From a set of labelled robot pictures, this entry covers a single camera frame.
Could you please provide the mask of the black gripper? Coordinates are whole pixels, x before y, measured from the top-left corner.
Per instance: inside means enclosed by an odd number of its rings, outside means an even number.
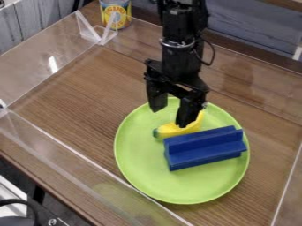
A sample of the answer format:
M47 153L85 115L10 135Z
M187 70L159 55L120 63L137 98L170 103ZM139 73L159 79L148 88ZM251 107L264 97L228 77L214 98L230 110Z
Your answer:
M145 93L149 109L157 112L167 106L167 95L180 99L176 112L176 125L188 126L196 120L203 109L208 86L199 78L204 62L204 42L195 41L190 44L163 41L161 60L145 60Z

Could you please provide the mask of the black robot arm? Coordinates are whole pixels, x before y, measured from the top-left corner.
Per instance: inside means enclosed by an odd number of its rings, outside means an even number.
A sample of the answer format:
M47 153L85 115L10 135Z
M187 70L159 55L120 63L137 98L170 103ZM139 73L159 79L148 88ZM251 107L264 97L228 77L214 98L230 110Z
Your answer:
M157 112L167 106L167 95L179 100L176 125L187 127L206 105L208 86L199 78L207 25L206 0L157 0L163 26L161 60L145 60L148 106Z

